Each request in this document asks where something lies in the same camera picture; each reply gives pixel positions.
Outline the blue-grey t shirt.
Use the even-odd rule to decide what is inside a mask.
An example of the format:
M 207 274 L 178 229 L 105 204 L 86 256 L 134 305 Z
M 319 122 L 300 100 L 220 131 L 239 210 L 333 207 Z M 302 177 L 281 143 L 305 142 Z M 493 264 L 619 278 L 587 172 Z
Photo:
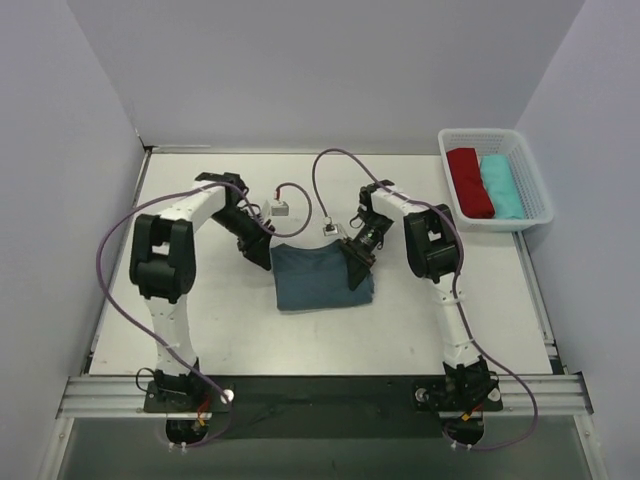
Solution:
M 349 288 L 347 261 L 338 241 L 314 249 L 280 244 L 270 254 L 276 306 L 281 312 L 351 308 L 373 302 L 371 275 L 355 290 Z

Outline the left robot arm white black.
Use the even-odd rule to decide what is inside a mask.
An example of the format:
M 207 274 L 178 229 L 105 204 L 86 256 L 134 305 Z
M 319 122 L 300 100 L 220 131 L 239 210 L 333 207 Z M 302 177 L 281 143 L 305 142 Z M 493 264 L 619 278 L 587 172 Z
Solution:
M 248 192 L 240 175 L 203 172 L 194 187 L 193 195 L 161 213 L 136 218 L 129 265 L 130 280 L 145 300 L 157 344 L 156 395 L 182 411 L 199 406 L 208 390 L 197 375 L 199 358 L 187 314 L 187 295 L 197 271 L 195 234 L 213 220 L 236 237 L 246 260 L 269 271 L 273 232 L 239 207 L 241 196 Z

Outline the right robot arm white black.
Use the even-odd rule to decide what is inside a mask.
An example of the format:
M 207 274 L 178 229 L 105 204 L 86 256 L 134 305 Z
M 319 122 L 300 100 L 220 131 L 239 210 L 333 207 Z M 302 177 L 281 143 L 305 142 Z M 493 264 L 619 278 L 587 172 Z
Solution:
M 353 238 L 339 243 L 347 264 L 347 281 L 354 291 L 370 274 L 386 233 L 394 224 L 403 227 L 408 265 L 428 282 L 435 303 L 442 340 L 444 379 L 429 393 L 441 410 L 472 410 L 481 404 L 498 381 L 473 343 L 459 311 L 462 293 L 456 272 L 459 246 L 449 207 L 417 205 L 389 180 L 359 190 L 356 217 L 362 221 Z

